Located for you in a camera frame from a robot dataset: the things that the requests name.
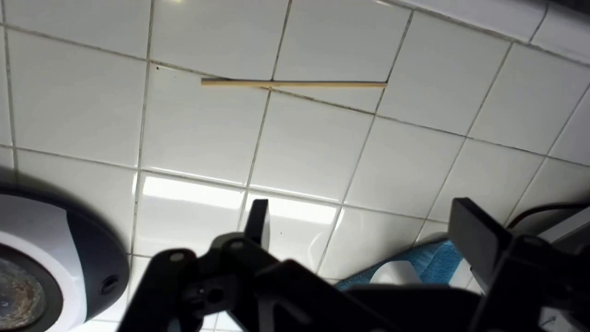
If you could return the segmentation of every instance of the blue object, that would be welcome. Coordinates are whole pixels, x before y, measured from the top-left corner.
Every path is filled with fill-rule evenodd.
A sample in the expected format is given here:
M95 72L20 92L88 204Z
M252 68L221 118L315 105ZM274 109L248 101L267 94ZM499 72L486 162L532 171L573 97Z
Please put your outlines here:
M335 287L348 289L355 284L368 284L376 269L394 260L409 262L424 284L447 284L462 256L449 239L425 243L401 251L385 262L374 263L368 269L337 282Z

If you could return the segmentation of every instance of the ceiling tile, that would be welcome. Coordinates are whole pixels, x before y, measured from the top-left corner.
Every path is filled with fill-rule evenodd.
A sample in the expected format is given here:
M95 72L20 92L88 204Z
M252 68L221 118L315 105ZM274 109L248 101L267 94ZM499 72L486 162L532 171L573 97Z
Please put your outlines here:
M462 138L376 120L346 203L425 217Z
M3 50L5 50L3 48L3 27L0 27L0 144L11 145L12 134L11 134L7 75L5 75L5 51Z
M287 0L158 0L151 57L234 79L269 79Z
M339 201L368 125L368 114L272 94L252 186Z
M7 147L0 147L0 184L14 184L14 156Z
M11 26L145 57L149 0L5 0Z
M468 140L427 217L447 221L451 201L470 197L494 219L505 221L540 162L538 155Z
M403 0L460 22L529 40L538 27L545 2L542 0Z
M136 171L18 151L18 184L62 195L103 217L130 251Z
M590 92L578 103L549 155L590 166Z
M534 33L532 44L590 62L588 14L549 5L547 16Z
M143 175L132 252L188 247L200 256L215 236L237 228L241 201L243 190Z
M145 64L9 31L18 147L136 166Z
M293 0L274 79L385 81L407 18L365 0Z
M245 184L267 92L151 66L141 168Z
M590 68L514 44L470 136L547 153L590 81Z
M374 112L383 88L280 88L291 94L320 99L333 105Z
M359 273L409 247L420 228L422 219L342 208L318 275L344 278Z
M228 313L219 313L217 322L215 322L217 332L241 332L241 328L234 322Z
M269 251L315 271L326 251L335 206L252 192L247 195L241 228L254 199L269 199Z
M447 230L447 223L424 221L424 227L422 227L414 245L442 239L446 236L446 230Z
M379 114L464 134L506 40L414 13Z
M590 199L590 168L547 158L521 195L514 216L551 203L582 203Z

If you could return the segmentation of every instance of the white object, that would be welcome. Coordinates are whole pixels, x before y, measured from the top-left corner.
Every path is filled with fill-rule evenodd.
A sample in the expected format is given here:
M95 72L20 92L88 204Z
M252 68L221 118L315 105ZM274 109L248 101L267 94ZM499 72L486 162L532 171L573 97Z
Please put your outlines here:
M62 293L60 315L47 332L81 324L86 319L86 291L66 210L3 193L0 208L3 216L0 243L40 262Z
M383 263L372 276L370 284L422 284L412 265L405 260Z
M136 171L27 151L16 155L18 171L33 179L22 177L22 184L36 188L34 179L42 179L44 184L75 195L105 217L130 252Z

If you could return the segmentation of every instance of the tile grout line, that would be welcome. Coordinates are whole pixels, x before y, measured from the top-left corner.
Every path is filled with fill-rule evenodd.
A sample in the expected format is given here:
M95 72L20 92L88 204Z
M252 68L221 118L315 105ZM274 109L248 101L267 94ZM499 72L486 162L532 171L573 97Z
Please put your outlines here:
M405 22L405 27L403 27L400 44L398 44L398 50L394 51L392 61L390 61L390 66L388 66L388 72L387 72L387 79L385 79L387 83L390 81L394 64L396 64L396 61L398 61L400 53L401 53L401 48L403 48L403 42L405 42L405 37L407 37L407 31L409 31L412 14L414 14L414 11L409 11L407 22ZM329 228L328 239L326 239L326 247L324 247L324 251L322 251L322 254L320 254L320 258L318 258L318 263L317 263L317 269L315 269L317 275L318 275L318 271L320 271L320 267L322 267L322 263L324 263L324 260L326 260L326 256L328 256L328 249L329 249L329 243L331 243L331 239L333 239L337 223L339 223L339 219L341 219L341 214L342 214L342 208L344 208L344 201L346 201L346 197L348 197L348 192L350 192L350 188L352 188L355 171L357 171L357 168L359 168L359 164L361 164L361 158L363 158L363 155L365 155L365 147L366 147L366 144L368 144L368 138L370 138L374 121L377 120L377 110L379 110L379 105L381 105L381 101L383 101L385 90L387 90L387 86L383 86L383 90L381 90L381 94L379 94L379 99L377 99L376 105L374 105L374 112L372 112L372 118L370 118L370 123L368 123L368 129L366 129L363 145L361 145L361 149L359 149L359 153L357 153L357 158L355 158L355 162L353 162L353 168L352 168L350 179L348 179L348 182L346 182L344 193L342 193L342 197L341 197L341 201L339 201L339 208L337 208L337 212L335 212L335 216L333 216L331 228Z
M540 16L540 20L538 20L538 24L536 24L530 38L527 40L527 44L532 44L532 40L534 40L534 37L536 37L536 33L538 33L538 29L540 29L540 26L542 26L542 24L545 22L545 18L547 18L547 13L549 13L549 2L545 2L545 11L542 13L542 16Z
M219 188L226 188L226 190L259 192L259 193L267 193L267 195L278 195L278 197L283 197L283 199L296 199L296 201L306 201L306 203L339 206L339 203L335 203L335 201L324 201L324 199L309 197L309 195L296 195L296 193L274 192L274 190L265 190L265 188L245 188L245 186L232 184L232 182L219 182L219 180L211 180L211 179L188 177L188 175L180 175L180 173L165 173L165 171L158 171L158 169L125 168L125 166L117 166L117 164L105 164L105 162L84 160L84 158L77 158L77 156L46 153L46 151L25 149L25 147L12 147L12 145L3 145L3 144L0 144L0 147L14 149L14 151L25 151L25 153L33 153L33 155L46 155L46 156L62 158L62 160L84 162L84 164L93 164L93 166L103 166L103 168L114 168L114 169L123 169L123 171L138 171L138 173L147 173L147 175L156 175L156 177L169 177L169 179L175 179L175 180L199 182L199 184L206 184L206 186L219 186ZM578 162L554 158L554 156L547 156L547 160L558 160L558 162L578 166L578 168L590 168L588 164L578 164ZM438 221L438 219L427 219L427 217L418 217L418 216L409 216L409 214L398 214L398 212L390 212L390 210L377 210L377 208L359 206L359 204L346 204L344 203L341 206L355 208L355 210L366 210L366 212L377 212L377 214L412 217L412 219L425 219L425 221L433 221L433 223L446 223L446 221Z
M542 166L551 160L551 151L554 149L560 134L565 131L565 127L571 123L573 116L578 112L580 103L584 101L586 94L590 94L590 81L586 83L586 88L582 90L580 97L575 101L571 112L567 114L567 120L560 125L558 133L554 134L547 153L543 155L542 162L538 164L534 175L530 177L530 180L527 182L525 190L521 192L521 195L518 197L516 204L510 208L508 219L514 217L514 212L518 208L518 204L521 203L521 199L525 197L525 193L529 192L530 184L534 182L534 179L538 177Z
M451 171L455 169L455 166L457 166L457 162L459 162L459 156L460 156L460 153L462 153L462 149L464 149L464 145L466 145L466 140L470 140L468 134L470 134L470 131L473 129L473 125L475 125L475 121L477 121L477 118L479 118L479 114L481 114L481 110L483 110L483 105L484 105L486 97L490 96L490 92L492 92L492 88L494 88L494 85L495 85L495 81L497 81L497 77L499 77L499 72L501 72L501 68L503 68L503 64L505 64L510 50L512 50L512 44L506 46L506 50L505 50L499 64L497 64L497 70L495 70L495 73L494 73L494 77L492 77L492 81L490 81L490 86L486 88L486 92L484 92L483 97L481 97L481 103L479 103L479 107L477 107L477 112L475 112L473 120L471 120L471 123L468 125L468 129L466 129L464 134L462 134L462 142L460 142L460 145L459 145L459 149L457 149L457 155L455 155L453 162L449 164L449 168L447 168L447 171L446 171L446 175L444 175L444 179L442 179L442 184L440 184L440 188L436 190L436 195L435 195L433 203L431 203L429 208L427 208L425 219L429 219L433 208L436 206L436 201L440 199L440 193L442 193L444 186L447 184L447 179L449 179Z
M136 166L138 171L134 171L134 188L132 188L132 223L130 223L130 241L129 251L134 252L134 238L136 238L136 223L138 223L138 210L140 210L140 186L141 186L141 156L143 156L143 140L145 140L145 118L147 118L147 90L149 90L149 59L151 59L151 31L152 31L152 11L154 11L154 0L149 0L149 22L147 22L147 44L145 44L145 81L143 81L143 105L141 105L141 118L140 118L140 133L138 133L138 151L136 151Z
M73 46L81 46L81 48L88 48L88 50L95 50L95 51L105 51L105 53L119 55L119 57L127 57L127 59L147 61L149 64L169 66L173 70L180 70L180 72L188 72L188 73L208 75L208 77L223 77L223 75L213 75L213 73L208 73L208 72L199 72L199 70L193 70L193 68L176 66L176 64L171 64L171 62L165 62L165 61L141 59L141 57L134 57L134 55L127 55L127 53L119 53L119 51L112 51L112 50L103 50L103 48L95 48L95 46L88 46L88 44L71 42L71 40L66 40L66 38L51 37L51 35L34 33L34 31L22 29L22 27L5 26L5 29L14 29L14 31L20 31L20 33L36 35L36 37L44 37L44 38L49 38L49 40L73 44ZM276 94L293 96L293 97L298 97L298 99L307 99L307 101L313 101L313 103L337 107L339 110L352 110L352 112L359 112L359 114L370 114L370 110L363 110L363 109L355 109L355 107L348 107L348 105L339 105L339 103L331 103L331 101L324 101L324 99L315 99L315 97L300 96L300 94L293 94L293 92L283 92L283 90L274 90L274 88L259 88L259 90L269 90L269 92L276 92ZM392 118L392 116L383 116L383 114L376 114L376 116L383 118L383 120L396 121L396 123L411 125L411 127L438 131L438 133L446 133L446 134L453 134L453 136L464 136L464 134L457 134L457 133L436 129L436 127L427 127L427 125L420 125L420 123L412 123L412 121L403 121L403 120L398 120L398 118ZM495 144L495 142L486 142L486 144L501 145L501 147L508 147L508 149L518 149L518 147L503 145L503 144Z
M534 169L532 177L530 177L530 179L527 180L527 184L523 186L521 195L516 199L516 203L514 203L514 206L510 208L510 212L508 212L506 219L499 219L499 223L501 223L501 225L506 225L506 223L512 219L512 216L514 216L514 212L516 212L518 204L519 204L519 203L521 203L521 199L527 195L529 188L532 186L534 179L536 179L536 177L538 177L538 173L540 173L540 168L542 168L547 160L549 160L549 156L543 156L543 158L538 162L538 166L536 166L536 169Z
M5 20L5 2L1 0L1 22ZM12 179L14 186L20 186L20 164L18 164L18 153L16 153L16 118L14 118L14 97L12 97L12 68L11 68L11 53L9 53L9 42L7 42L7 27L3 27L3 68L5 68L5 94L7 94L7 116L9 116L9 127L11 127L11 153L12 153Z
M466 27L466 29L473 29L473 31L479 31L479 33L484 33L484 35L490 35L490 37L495 37L495 38L501 38L501 40L506 40L506 42L523 44L523 46L529 46L529 48L532 48L536 51L549 53L549 55L554 55L554 57L560 57L560 59L565 59L565 61L571 61L571 62L577 62L577 64L582 64L582 66L590 66L590 59L588 61L580 61L580 59L575 59L575 57L567 57L565 53L545 50L545 48L542 48L538 44L530 44L530 38L529 40L521 40L521 38L505 35L501 31L490 29L490 27L483 27L483 26L473 26L470 22L457 20L453 16L446 16L444 13L438 13L438 11L433 11L433 9L427 9L427 7L420 7L420 5L411 5L411 3L405 3L405 2L400 2L400 0L390 0L390 5L392 7L403 7L403 9L420 13L420 14L435 16L438 20L446 20L446 22L451 22L451 24ZM92 46L92 44L82 44L82 42L68 40L68 38L57 37L57 35L47 35L47 33L40 33L40 31L20 27L20 26L12 26L12 24L9 24L5 20L0 22L0 26L3 26L7 29L29 33L29 35L51 38L51 40L60 40L60 42L66 42L66 44L75 44L75 46L92 48L92 50L97 50L97 51L106 51L106 53L112 53L112 55L121 55L121 57L145 61L141 57L136 57L136 55L130 55L130 53L121 53L121 51L116 51L116 50L106 50L106 48L99 48L99 46Z
M276 68L278 68L278 59L280 59L280 51L282 51L282 40L283 40L283 35L285 35L285 29L287 29L291 5L293 5L293 2L289 0L287 7L285 7L285 13L283 13L280 38L278 38L278 44L276 44L276 55L274 55L270 79L274 79L274 73L276 73ZM258 151L259 151L259 144L261 144L261 136L263 136L263 125L265 125L265 118L269 114L269 107L270 107L270 96L272 96L272 90L267 90L265 105L263 105L261 118L259 118L258 138L256 138L256 145L254 145L254 153L252 153L252 160L250 160L250 169L248 169L247 179L245 179L245 192L243 192L243 199L241 199L241 206L239 206L237 227L241 227L241 219L245 217L245 210L247 210L245 203L247 203L247 195L250 192L250 184L252 184L252 177L254 177L256 158L258 158Z
M565 121L560 125L558 133L554 134L554 138L553 138L553 142L551 142L551 145L549 145L549 149L547 149L545 156L549 156L549 155L551 155L551 151L554 149L554 145L556 145L556 142L558 142L560 134L562 134L562 133L565 131L565 127L571 123L573 116L575 116L577 112L580 112L580 103L584 101L584 97L586 97L586 96L590 96L590 79L588 79L588 83L586 83L586 86L584 86L582 94L580 94L580 96L578 96L578 99L575 101L573 109L569 110L569 114L567 114L567 118L565 118Z

